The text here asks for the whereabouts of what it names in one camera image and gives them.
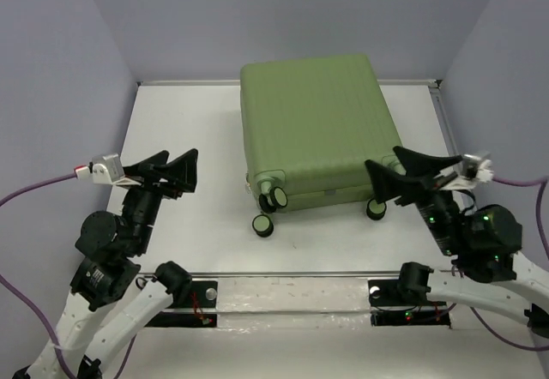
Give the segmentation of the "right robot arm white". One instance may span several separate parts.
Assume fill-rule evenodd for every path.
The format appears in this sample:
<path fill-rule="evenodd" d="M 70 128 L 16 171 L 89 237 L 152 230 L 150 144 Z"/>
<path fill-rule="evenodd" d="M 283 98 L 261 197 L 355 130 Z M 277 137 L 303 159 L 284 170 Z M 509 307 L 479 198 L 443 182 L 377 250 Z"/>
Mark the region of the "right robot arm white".
<path fill-rule="evenodd" d="M 396 146 L 400 174 L 368 159 L 377 202 L 414 205 L 452 273 L 417 262 L 401 266 L 394 280 L 396 296 L 406 304 L 447 301 L 486 310 L 524 323 L 548 335 L 548 272 L 522 253 L 522 225 L 498 204 L 461 210 L 453 192 L 470 194 L 495 180 L 492 163 L 479 155 L 436 157 Z"/>

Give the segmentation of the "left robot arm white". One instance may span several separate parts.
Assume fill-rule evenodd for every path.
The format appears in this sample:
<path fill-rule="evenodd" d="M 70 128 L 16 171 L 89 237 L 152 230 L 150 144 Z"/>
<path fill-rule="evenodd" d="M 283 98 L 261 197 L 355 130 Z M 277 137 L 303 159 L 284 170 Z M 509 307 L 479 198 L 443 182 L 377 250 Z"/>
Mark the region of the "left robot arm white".
<path fill-rule="evenodd" d="M 16 371 L 16 378 L 100 378 L 149 321 L 188 300 L 191 274 L 164 262 L 130 304 L 103 323 L 141 270 L 132 260 L 146 253 L 161 202 L 195 191 L 197 160 L 195 148 L 176 159 L 162 150 L 124 166 L 114 153 L 95 157 L 69 175 L 125 189 L 122 210 L 96 211 L 83 221 L 75 242 L 83 259 L 56 325 L 29 298 L 22 299 L 45 325 L 49 340 L 33 363 Z"/>

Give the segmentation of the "green hard-shell suitcase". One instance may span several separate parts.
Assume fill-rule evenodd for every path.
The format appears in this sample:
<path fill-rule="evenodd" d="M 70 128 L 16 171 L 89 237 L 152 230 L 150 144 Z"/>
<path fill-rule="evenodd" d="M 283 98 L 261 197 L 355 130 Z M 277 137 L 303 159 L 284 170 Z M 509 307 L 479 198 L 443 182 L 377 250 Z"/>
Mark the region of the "green hard-shell suitcase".
<path fill-rule="evenodd" d="M 258 237 L 295 210 L 363 202 L 369 219 L 383 219 L 365 161 L 394 167 L 401 138 L 366 54 L 248 63 L 239 86 Z"/>

